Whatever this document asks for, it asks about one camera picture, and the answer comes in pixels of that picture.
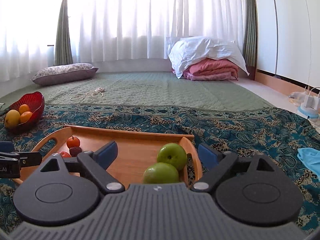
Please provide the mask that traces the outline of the red jujube date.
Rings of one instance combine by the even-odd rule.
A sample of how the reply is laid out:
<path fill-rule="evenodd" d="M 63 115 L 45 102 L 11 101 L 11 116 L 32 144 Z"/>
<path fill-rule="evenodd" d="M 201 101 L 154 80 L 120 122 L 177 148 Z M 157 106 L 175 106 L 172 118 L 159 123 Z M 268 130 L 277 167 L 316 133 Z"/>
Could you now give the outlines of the red jujube date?
<path fill-rule="evenodd" d="M 82 152 L 82 149 L 80 146 L 74 146 L 69 149 L 69 153 L 71 157 L 76 157 L 81 152 Z"/>

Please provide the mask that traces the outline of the small orange tangerine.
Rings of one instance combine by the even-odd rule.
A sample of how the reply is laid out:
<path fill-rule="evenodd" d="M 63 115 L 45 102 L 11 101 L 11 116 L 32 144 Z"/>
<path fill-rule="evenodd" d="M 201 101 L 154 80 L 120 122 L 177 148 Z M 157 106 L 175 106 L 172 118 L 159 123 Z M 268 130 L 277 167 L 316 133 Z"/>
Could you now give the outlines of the small orange tangerine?
<path fill-rule="evenodd" d="M 66 145 L 68 148 L 79 147 L 80 139 L 76 136 L 71 136 L 67 139 Z"/>

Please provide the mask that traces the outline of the brown orange round fruit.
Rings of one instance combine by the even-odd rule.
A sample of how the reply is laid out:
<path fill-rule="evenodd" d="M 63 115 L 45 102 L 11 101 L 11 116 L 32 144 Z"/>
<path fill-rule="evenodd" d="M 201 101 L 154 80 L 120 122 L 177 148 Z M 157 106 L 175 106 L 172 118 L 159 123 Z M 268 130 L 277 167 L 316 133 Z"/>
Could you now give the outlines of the brown orange round fruit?
<path fill-rule="evenodd" d="M 66 151 L 61 151 L 59 152 L 59 154 L 63 157 L 63 158 L 71 158 L 72 156 L 66 152 Z"/>

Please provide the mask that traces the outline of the plain green apple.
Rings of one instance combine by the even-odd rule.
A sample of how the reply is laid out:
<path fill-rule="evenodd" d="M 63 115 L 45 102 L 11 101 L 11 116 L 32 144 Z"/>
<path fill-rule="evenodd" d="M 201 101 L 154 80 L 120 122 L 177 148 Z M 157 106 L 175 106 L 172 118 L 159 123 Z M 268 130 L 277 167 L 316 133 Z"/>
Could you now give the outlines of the plain green apple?
<path fill-rule="evenodd" d="M 157 154 L 158 163 L 167 163 L 178 171 L 184 169 L 188 158 L 184 148 L 176 143 L 168 143 L 161 147 Z"/>

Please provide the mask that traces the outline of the green apple with red blush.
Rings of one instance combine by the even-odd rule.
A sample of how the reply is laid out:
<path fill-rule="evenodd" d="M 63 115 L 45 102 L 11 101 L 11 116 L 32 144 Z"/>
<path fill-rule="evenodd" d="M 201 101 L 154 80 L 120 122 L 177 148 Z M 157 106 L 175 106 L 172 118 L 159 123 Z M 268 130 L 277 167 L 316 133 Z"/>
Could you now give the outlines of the green apple with red blush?
<path fill-rule="evenodd" d="M 155 163 L 143 174 L 144 184 L 170 184 L 180 181 L 178 170 L 168 163 Z"/>

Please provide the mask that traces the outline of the yellow mango in bowl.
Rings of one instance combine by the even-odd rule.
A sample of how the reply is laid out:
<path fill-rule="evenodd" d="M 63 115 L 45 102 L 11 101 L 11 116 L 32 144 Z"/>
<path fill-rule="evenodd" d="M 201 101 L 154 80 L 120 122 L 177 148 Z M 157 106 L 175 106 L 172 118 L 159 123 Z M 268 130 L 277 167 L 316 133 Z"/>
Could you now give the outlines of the yellow mango in bowl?
<path fill-rule="evenodd" d="M 5 116 L 4 126 L 7 129 L 13 129 L 17 127 L 20 123 L 20 113 L 17 110 L 10 110 Z"/>

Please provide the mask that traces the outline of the front orange in bowl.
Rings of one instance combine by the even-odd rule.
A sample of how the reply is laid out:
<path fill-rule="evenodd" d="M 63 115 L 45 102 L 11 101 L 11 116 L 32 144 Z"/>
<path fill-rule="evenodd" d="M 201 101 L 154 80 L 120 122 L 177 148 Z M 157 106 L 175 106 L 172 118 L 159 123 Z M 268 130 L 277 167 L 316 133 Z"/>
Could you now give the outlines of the front orange in bowl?
<path fill-rule="evenodd" d="M 30 111 L 26 111 L 26 112 L 22 113 L 20 115 L 20 124 L 27 122 L 31 118 L 32 114 L 33 113 Z"/>

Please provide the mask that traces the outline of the orange in bowl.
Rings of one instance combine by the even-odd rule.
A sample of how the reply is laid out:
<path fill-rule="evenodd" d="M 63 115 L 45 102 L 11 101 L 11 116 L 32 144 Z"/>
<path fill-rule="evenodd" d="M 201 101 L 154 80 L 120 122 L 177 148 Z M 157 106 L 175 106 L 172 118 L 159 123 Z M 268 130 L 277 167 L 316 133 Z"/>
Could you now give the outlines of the orange in bowl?
<path fill-rule="evenodd" d="M 32 114 L 33 113 L 30 111 L 26 111 L 26 112 L 22 113 L 20 115 L 20 124 L 27 122 L 31 118 Z"/>
<path fill-rule="evenodd" d="M 22 105 L 20 105 L 18 111 L 19 111 L 20 115 L 22 115 L 25 112 L 29 112 L 30 107 L 27 104 L 22 104 Z"/>

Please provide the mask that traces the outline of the teal paisley blanket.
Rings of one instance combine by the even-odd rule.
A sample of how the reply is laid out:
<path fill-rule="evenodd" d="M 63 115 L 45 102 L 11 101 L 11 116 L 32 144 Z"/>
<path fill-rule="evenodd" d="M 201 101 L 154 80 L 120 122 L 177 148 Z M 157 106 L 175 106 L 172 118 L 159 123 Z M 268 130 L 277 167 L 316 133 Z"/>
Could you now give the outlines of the teal paisley blanket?
<path fill-rule="evenodd" d="M 312 233 L 319 226 L 319 181 L 298 159 L 300 148 L 319 149 L 319 133 L 310 122 L 280 108 L 211 111 L 178 106 L 47 105 L 36 127 L 14 135 L 1 128 L 1 140 L 29 152 L 65 125 L 136 132 L 191 134 L 218 151 L 242 157 L 264 153 L 300 188 L 304 202 L 296 224 Z"/>

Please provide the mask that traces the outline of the wooden serving tray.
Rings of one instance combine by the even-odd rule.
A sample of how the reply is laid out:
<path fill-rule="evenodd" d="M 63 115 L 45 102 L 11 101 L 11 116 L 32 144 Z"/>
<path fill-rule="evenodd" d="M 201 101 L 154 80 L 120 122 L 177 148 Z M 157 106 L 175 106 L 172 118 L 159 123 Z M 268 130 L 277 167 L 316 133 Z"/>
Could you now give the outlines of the wooden serving tray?
<path fill-rule="evenodd" d="M 118 146 L 118 156 L 106 169 L 106 172 L 126 188 L 131 184 L 143 182 L 144 171 L 156 163 L 157 154 L 161 147 L 171 142 L 182 146 L 193 160 L 195 178 L 189 179 L 187 167 L 184 167 L 179 172 L 180 181 L 189 186 L 203 176 L 202 165 L 193 145 L 194 136 L 187 134 L 131 132 L 66 125 L 43 138 L 33 148 L 33 151 L 39 152 L 48 141 L 54 140 L 56 145 L 43 157 L 42 160 L 45 161 L 54 153 L 68 150 L 66 141 L 73 135 L 80 139 L 80 147 L 85 151 L 92 150 L 94 152 L 107 143 L 115 141 Z"/>

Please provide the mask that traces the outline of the rear orange in bowl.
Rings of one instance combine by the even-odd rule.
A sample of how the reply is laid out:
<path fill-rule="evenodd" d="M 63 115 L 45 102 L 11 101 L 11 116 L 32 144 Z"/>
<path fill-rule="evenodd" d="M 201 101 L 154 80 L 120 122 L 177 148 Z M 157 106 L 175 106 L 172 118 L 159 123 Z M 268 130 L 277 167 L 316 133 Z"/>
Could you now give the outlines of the rear orange in bowl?
<path fill-rule="evenodd" d="M 25 112 L 29 112 L 30 107 L 27 104 L 22 104 L 22 105 L 20 105 L 18 111 L 19 111 L 20 115 L 22 115 Z"/>

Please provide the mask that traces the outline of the red glass fruit bowl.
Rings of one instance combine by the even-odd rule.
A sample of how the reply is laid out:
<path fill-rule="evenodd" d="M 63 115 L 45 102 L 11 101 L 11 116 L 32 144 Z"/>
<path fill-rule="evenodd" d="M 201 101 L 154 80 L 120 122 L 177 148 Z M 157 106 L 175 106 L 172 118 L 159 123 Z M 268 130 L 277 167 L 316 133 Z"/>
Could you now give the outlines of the red glass fruit bowl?
<path fill-rule="evenodd" d="M 26 132 L 36 126 L 44 111 L 44 96 L 38 91 L 24 94 L 20 100 L 9 106 L 9 110 L 19 110 L 21 105 L 28 105 L 32 115 L 28 121 L 19 124 L 16 128 L 10 129 L 10 132 L 15 134 Z"/>

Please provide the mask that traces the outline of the green quilted mattress cover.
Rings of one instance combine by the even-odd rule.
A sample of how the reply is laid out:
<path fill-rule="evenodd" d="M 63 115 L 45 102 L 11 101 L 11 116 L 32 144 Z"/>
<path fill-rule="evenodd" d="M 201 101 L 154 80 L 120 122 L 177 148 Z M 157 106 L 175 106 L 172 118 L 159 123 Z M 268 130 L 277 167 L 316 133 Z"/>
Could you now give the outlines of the green quilted mattress cover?
<path fill-rule="evenodd" d="M 8 107 L 24 94 L 39 91 L 47 104 L 182 106 L 219 111 L 272 107 L 257 94 L 231 81 L 190 81 L 172 73 L 100 73 L 92 79 L 40 87 L 29 85 L 1 97 Z"/>

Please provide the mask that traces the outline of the light blue cloth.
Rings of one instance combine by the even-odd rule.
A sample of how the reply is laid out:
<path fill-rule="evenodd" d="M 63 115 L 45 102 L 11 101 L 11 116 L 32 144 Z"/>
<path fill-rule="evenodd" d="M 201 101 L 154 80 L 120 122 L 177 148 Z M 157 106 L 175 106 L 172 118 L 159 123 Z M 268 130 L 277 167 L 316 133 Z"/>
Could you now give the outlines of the light blue cloth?
<path fill-rule="evenodd" d="M 306 168 L 312 171 L 320 179 L 320 151 L 314 148 L 298 149 L 297 158 Z"/>

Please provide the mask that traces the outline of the pink folded blanket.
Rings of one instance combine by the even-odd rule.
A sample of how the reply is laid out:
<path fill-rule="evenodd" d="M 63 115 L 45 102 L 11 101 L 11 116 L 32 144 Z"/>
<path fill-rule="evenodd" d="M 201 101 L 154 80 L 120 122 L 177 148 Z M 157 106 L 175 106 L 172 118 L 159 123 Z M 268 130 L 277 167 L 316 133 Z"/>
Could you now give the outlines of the pink folded blanket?
<path fill-rule="evenodd" d="M 189 66 L 182 75 L 191 81 L 237 80 L 239 67 L 228 59 L 214 60 L 206 58 Z"/>

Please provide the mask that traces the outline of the floral grey pillow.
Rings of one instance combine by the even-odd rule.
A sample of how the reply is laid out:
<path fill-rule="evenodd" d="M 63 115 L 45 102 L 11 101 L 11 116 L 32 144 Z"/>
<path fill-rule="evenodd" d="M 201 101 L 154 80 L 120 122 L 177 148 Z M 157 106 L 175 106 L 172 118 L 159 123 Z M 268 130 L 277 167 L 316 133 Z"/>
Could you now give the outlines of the floral grey pillow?
<path fill-rule="evenodd" d="M 39 86 L 59 85 L 92 78 L 99 68 L 89 63 L 52 66 L 38 71 L 32 78 Z"/>

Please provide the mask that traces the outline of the white charger power strip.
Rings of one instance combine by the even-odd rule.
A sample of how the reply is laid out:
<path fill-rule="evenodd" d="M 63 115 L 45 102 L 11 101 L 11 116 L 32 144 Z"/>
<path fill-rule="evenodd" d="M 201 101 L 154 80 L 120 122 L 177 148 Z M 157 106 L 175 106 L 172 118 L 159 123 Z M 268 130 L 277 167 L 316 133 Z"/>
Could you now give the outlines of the white charger power strip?
<path fill-rule="evenodd" d="M 297 113 L 310 122 L 319 122 L 319 87 L 310 90 L 307 87 L 303 92 L 292 92 L 289 101 L 297 107 Z"/>

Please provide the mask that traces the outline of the left green curtain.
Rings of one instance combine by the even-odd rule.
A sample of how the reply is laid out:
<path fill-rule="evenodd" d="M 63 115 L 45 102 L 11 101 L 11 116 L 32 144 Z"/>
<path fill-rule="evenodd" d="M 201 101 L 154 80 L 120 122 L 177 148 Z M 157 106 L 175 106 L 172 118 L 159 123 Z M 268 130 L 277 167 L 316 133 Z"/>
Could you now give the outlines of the left green curtain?
<path fill-rule="evenodd" d="M 68 22 L 68 0 L 62 0 L 57 23 L 54 63 L 56 66 L 73 63 Z"/>

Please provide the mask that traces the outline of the green curtain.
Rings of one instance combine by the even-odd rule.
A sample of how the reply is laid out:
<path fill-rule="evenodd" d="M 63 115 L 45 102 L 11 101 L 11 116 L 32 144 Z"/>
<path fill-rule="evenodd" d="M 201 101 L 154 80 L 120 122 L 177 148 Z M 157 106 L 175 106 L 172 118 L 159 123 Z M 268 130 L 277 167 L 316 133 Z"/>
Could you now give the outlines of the green curtain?
<path fill-rule="evenodd" d="M 68 22 L 68 0 L 62 0 L 57 23 L 54 63 L 56 66 L 73 63 Z"/>
<path fill-rule="evenodd" d="M 258 24 L 256 0 L 246 0 L 246 30 L 243 55 L 247 67 L 257 66 Z"/>

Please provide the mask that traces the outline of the white duvet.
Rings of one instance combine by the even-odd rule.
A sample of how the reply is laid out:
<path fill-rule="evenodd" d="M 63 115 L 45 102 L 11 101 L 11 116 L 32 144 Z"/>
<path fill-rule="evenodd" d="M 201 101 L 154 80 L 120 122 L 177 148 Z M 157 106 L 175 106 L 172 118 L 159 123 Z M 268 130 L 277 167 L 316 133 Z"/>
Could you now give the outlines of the white duvet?
<path fill-rule="evenodd" d="M 193 64 L 209 58 L 228 59 L 240 67 L 246 74 L 245 59 L 234 41 L 225 41 L 205 36 L 167 37 L 168 57 L 177 78 Z"/>

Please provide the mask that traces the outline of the right green curtain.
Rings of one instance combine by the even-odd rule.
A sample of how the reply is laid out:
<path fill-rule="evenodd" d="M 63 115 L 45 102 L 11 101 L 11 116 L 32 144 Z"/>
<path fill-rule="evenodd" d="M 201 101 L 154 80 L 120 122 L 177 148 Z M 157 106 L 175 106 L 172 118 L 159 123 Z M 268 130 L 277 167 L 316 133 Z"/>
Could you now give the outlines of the right green curtain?
<path fill-rule="evenodd" d="M 256 0 L 246 0 L 246 30 L 243 55 L 247 67 L 257 66 L 258 24 Z"/>

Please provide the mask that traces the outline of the white sheer curtain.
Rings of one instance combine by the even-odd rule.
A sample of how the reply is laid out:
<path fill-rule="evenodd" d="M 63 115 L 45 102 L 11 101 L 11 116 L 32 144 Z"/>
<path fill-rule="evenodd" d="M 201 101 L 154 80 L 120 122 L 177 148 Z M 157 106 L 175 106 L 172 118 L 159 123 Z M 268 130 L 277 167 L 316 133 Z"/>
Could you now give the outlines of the white sheer curtain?
<path fill-rule="evenodd" d="M 1 81 L 48 66 L 62 0 L 1 0 Z M 165 59 L 167 37 L 243 46 L 246 0 L 68 0 L 73 63 Z"/>

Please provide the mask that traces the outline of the white wardrobe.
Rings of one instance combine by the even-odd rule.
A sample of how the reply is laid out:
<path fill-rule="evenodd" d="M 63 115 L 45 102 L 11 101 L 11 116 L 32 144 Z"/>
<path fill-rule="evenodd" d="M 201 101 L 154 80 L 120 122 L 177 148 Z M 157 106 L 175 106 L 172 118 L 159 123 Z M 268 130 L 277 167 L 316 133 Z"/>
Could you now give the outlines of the white wardrobe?
<path fill-rule="evenodd" d="M 319 0 L 256 0 L 257 69 L 319 86 Z"/>

